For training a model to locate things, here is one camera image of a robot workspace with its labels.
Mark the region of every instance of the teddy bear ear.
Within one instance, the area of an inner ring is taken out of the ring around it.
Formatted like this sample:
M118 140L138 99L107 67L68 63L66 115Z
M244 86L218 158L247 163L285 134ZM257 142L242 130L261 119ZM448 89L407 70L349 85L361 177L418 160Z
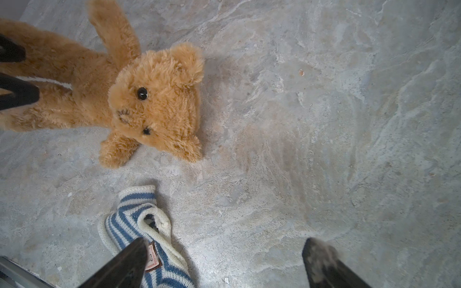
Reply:
M171 56L178 62L177 82L180 85L192 86L203 79L204 60L201 50L190 44L182 43L170 49Z

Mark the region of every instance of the fabric label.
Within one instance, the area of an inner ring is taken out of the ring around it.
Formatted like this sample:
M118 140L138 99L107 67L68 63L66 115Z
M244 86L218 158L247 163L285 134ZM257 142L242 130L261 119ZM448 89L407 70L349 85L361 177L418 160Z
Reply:
M146 272L150 272L162 266L162 262L157 255L157 251L155 250L154 242L150 243L147 246L147 265L146 265Z

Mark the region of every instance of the teddy bear arm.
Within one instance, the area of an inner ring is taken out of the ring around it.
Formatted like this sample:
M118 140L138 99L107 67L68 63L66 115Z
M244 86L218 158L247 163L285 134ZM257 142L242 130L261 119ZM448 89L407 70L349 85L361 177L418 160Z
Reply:
M103 167L116 169L125 164L139 142L122 135L118 130L112 130L109 136L101 142L99 162Z

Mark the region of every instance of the knitted sock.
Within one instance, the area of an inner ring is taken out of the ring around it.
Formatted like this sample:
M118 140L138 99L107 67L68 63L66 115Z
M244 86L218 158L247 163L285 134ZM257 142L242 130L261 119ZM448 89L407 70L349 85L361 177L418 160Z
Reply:
M194 288L186 261L171 245L170 220L156 206L154 192L154 185L120 192L117 211L98 225L99 236L114 256L138 237L154 243L161 267L146 271L143 288Z

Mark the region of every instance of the teddy bear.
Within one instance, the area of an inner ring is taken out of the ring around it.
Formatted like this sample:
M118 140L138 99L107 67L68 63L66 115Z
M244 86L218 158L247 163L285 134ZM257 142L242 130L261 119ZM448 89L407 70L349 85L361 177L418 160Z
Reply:
M87 10L107 53L87 49L56 33L0 19L0 34L26 50L26 60L0 63L11 76L70 83L32 82L38 102L0 112L0 127L13 131L82 126L109 128L99 161L118 168L139 144L189 162L201 158L199 48L182 43L141 53L139 40L115 0L90 0Z

